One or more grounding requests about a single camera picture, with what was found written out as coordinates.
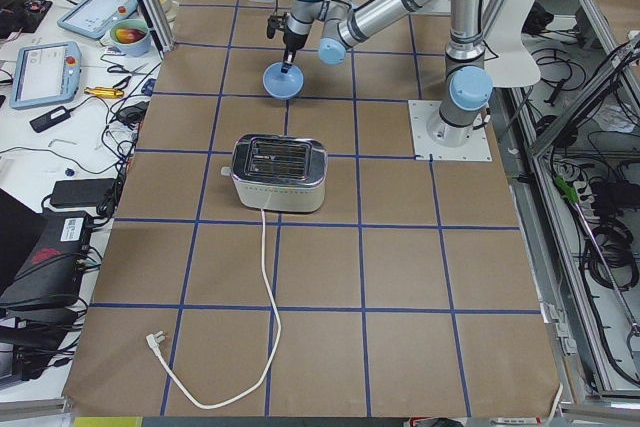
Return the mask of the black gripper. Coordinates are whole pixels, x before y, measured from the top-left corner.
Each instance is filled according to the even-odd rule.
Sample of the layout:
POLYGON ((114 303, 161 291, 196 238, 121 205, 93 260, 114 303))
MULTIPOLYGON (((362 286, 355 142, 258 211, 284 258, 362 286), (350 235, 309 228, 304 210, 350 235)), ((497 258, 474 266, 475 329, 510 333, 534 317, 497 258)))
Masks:
POLYGON ((283 32, 285 52, 281 73, 286 74, 295 65, 293 62, 297 51, 302 49, 307 41, 308 15, 293 11, 282 15, 272 13, 267 20, 266 35, 273 39, 277 31, 283 32))

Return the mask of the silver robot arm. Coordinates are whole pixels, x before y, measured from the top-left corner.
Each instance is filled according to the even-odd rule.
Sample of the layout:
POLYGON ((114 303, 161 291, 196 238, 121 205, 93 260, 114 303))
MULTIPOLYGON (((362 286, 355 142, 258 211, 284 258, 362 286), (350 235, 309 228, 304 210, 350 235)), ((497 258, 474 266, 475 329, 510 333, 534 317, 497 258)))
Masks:
MULTIPOLYGON (((276 32, 283 33, 285 50, 280 68, 288 74, 312 26, 321 22, 319 58, 328 65, 338 65, 349 49, 411 14, 419 15, 435 1, 367 0, 354 7, 340 0, 293 0, 289 11, 270 15, 266 35, 271 39, 276 32)), ((447 77, 467 65, 484 65, 482 8, 483 0, 450 0, 450 31, 445 49, 447 77)))

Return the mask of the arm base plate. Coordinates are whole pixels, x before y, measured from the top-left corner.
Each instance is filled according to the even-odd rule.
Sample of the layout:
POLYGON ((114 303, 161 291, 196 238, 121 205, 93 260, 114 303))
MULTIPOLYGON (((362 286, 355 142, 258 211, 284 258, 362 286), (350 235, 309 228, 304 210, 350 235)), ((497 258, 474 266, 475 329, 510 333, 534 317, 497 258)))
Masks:
POLYGON ((484 119, 478 113, 466 127, 440 117, 440 101, 409 100, 414 157, 422 161, 491 162, 484 119))

